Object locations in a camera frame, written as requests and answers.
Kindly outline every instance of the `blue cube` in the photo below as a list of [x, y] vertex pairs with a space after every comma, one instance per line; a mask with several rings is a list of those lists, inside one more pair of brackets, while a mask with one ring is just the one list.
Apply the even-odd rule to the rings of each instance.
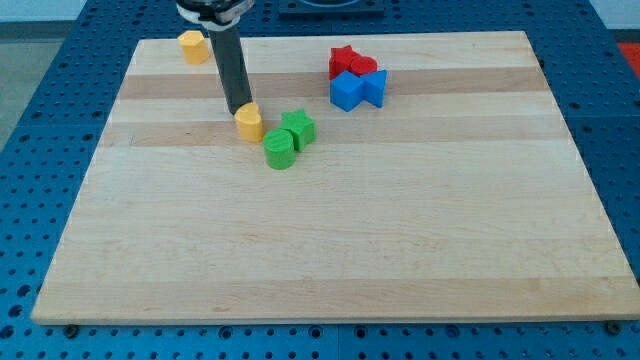
[[331, 80], [331, 103], [344, 111], [353, 110], [364, 96], [364, 81], [348, 71]]
[[380, 70], [360, 77], [364, 81], [364, 100], [379, 108], [384, 104], [384, 90], [387, 86], [387, 70]]

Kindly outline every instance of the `green cylinder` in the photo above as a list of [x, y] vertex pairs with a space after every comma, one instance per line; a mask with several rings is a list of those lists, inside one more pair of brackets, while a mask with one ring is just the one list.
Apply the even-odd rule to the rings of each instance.
[[282, 129], [269, 131], [262, 139], [267, 165], [276, 170], [284, 170], [296, 161], [293, 135]]

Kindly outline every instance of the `wood grain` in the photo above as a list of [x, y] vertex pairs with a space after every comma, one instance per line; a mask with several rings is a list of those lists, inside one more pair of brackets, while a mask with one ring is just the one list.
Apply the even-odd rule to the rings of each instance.
[[[329, 104], [328, 49], [347, 43], [390, 70], [384, 108]], [[523, 33], [243, 39], [265, 126], [316, 119], [286, 171], [237, 136], [215, 65], [177, 46], [139, 43], [37, 322], [640, 317]]]

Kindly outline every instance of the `green block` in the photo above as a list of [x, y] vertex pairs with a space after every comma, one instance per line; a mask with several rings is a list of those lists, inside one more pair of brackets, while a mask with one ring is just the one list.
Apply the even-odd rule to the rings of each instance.
[[269, 131], [262, 139], [267, 165], [276, 170], [284, 170], [296, 161], [293, 136], [286, 130]]
[[316, 139], [316, 124], [307, 116], [304, 109], [282, 113], [280, 129], [287, 130], [293, 135], [293, 146], [296, 151], [302, 152]]

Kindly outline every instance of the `yellow hexagonal block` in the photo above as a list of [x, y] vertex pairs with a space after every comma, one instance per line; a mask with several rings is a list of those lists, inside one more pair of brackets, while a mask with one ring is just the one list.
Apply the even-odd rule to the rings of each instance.
[[260, 142], [264, 136], [260, 106], [255, 102], [242, 105], [236, 111], [236, 127], [240, 136], [251, 142]]
[[209, 48], [202, 33], [197, 30], [185, 31], [178, 36], [184, 59], [188, 64], [202, 64], [209, 60]]

